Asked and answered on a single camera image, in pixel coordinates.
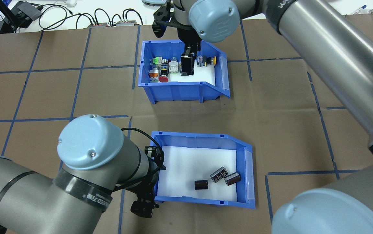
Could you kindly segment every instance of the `white table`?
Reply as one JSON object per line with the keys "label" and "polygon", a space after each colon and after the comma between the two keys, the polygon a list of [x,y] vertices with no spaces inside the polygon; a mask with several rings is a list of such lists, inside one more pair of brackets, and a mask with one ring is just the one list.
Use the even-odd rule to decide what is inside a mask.
{"label": "white table", "polygon": [[[62,1],[54,0],[28,0],[31,3],[36,4],[60,4],[65,5]],[[373,0],[327,0],[339,13],[343,15],[352,14],[355,10],[363,5],[367,5],[366,9],[373,9]],[[13,0],[9,4],[9,8],[12,8],[18,0]],[[143,23],[145,25],[151,25],[153,23],[153,13],[158,9],[159,6],[147,6],[142,3],[141,0],[78,0],[75,7],[70,7],[69,9],[74,13],[90,13],[94,16],[94,10],[97,8],[104,9],[110,16],[114,14],[119,14],[123,12],[124,9],[133,8],[137,10],[143,18]],[[47,27],[54,22],[59,21],[65,17],[65,13],[62,9],[53,8],[50,9],[41,19],[41,25]],[[64,24],[56,28],[56,30],[63,29],[75,29],[75,22],[78,16],[67,19]],[[129,20],[136,20],[140,24],[139,17],[134,12],[128,14]],[[106,15],[97,11],[97,18],[99,22],[108,22]],[[248,19],[263,19],[265,16],[263,14],[250,17]],[[89,21],[85,17],[81,17],[78,26],[79,28],[85,28],[89,25]],[[20,32],[35,32],[40,31],[41,28],[38,22],[32,22],[29,28],[22,28]]]}

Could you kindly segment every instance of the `capacitor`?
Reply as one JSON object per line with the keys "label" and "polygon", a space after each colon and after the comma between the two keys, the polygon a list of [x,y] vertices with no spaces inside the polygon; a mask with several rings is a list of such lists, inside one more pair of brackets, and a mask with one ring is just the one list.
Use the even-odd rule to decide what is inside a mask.
{"label": "capacitor", "polygon": [[226,177],[224,177],[225,183],[230,186],[241,180],[241,176],[238,172],[234,172]]}
{"label": "capacitor", "polygon": [[220,169],[216,170],[216,172],[210,175],[211,179],[214,183],[220,181],[222,178],[228,175],[227,170],[222,166]]}
{"label": "capacitor", "polygon": [[162,83],[166,83],[169,81],[168,79],[168,70],[166,68],[161,69],[161,75],[159,76],[159,81]]}
{"label": "capacitor", "polygon": [[195,190],[208,189],[208,180],[196,180],[195,181]]}

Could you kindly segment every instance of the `electronic component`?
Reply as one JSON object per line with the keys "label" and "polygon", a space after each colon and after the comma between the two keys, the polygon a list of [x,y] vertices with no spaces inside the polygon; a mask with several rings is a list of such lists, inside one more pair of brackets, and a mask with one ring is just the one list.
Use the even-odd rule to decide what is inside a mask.
{"label": "electronic component", "polygon": [[116,27],[119,27],[119,26],[134,26],[136,24],[137,24],[137,22],[135,20],[123,20],[123,21],[118,21],[116,23]]}
{"label": "electronic component", "polygon": [[155,57],[155,58],[150,59],[150,65],[153,65],[153,64],[160,67],[162,65],[162,57]]}
{"label": "electronic component", "polygon": [[198,67],[206,67],[207,66],[207,57],[203,55],[198,55],[196,57],[196,65]]}
{"label": "electronic component", "polygon": [[162,68],[162,69],[168,69],[168,68],[169,68],[169,60],[167,60],[167,59],[162,59],[162,65],[161,65],[161,68]]}
{"label": "electronic component", "polygon": [[152,80],[158,80],[159,78],[159,68],[157,65],[153,65],[152,68],[149,70],[149,78]]}
{"label": "electronic component", "polygon": [[161,69],[161,75],[159,76],[159,81],[162,82],[162,83],[168,82],[169,81],[168,75],[169,75],[169,73],[168,73],[167,68],[162,68]]}
{"label": "electronic component", "polygon": [[169,73],[178,73],[179,72],[179,64],[178,59],[176,57],[172,57],[169,62]]}
{"label": "electronic component", "polygon": [[241,180],[241,176],[238,174],[238,172],[234,172],[226,177],[224,177],[225,183],[230,186],[232,184],[235,184]]}
{"label": "electronic component", "polygon": [[88,25],[87,28],[105,28],[105,27],[109,27],[108,23],[98,23],[95,25]]}
{"label": "electronic component", "polygon": [[208,180],[196,180],[195,181],[195,190],[208,189]]}
{"label": "electronic component", "polygon": [[222,166],[220,169],[218,169],[216,172],[212,173],[210,175],[211,179],[214,183],[220,181],[222,178],[228,175],[227,170]]}
{"label": "electronic component", "polygon": [[217,63],[217,58],[214,57],[206,57],[204,55],[198,55],[196,57],[196,65],[198,67],[206,67],[207,65],[215,65]]}
{"label": "electronic component", "polygon": [[207,65],[216,65],[216,63],[217,63],[217,58],[214,56],[214,57],[209,57],[209,58],[207,58]]}

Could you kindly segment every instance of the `cardboard sheet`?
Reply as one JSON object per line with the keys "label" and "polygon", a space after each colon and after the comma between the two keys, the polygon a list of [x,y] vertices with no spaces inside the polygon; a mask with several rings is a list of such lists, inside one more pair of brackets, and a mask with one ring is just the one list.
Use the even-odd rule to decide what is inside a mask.
{"label": "cardboard sheet", "polygon": [[[373,39],[373,14],[347,18]],[[150,25],[0,34],[0,154],[54,177],[57,137],[83,114],[149,133],[228,134],[253,145],[255,210],[165,202],[142,219],[130,212],[136,195],[121,191],[95,233],[270,233],[278,207],[354,172],[342,170],[373,164],[373,157],[364,130],[266,20],[242,27],[216,44],[227,53],[231,99],[155,105],[137,87],[141,41],[157,40]],[[162,39],[177,39],[176,30]],[[149,145],[136,132],[130,139]]]}

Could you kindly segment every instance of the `electrolytic capacitor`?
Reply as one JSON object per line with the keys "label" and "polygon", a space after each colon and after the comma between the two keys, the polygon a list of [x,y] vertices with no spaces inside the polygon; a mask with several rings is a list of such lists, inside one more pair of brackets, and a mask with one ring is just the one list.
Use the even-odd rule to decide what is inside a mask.
{"label": "electrolytic capacitor", "polygon": [[208,180],[196,180],[195,181],[195,190],[208,189]]}
{"label": "electrolytic capacitor", "polygon": [[222,178],[228,175],[227,170],[222,166],[220,169],[218,169],[216,172],[212,173],[210,175],[211,179],[214,183],[220,181]]}
{"label": "electrolytic capacitor", "polygon": [[241,176],[238,174],[238,172],[234,172],[226,177],[224,177],[225,183],[230,186],[232,184],[235,184],[241,180]]}

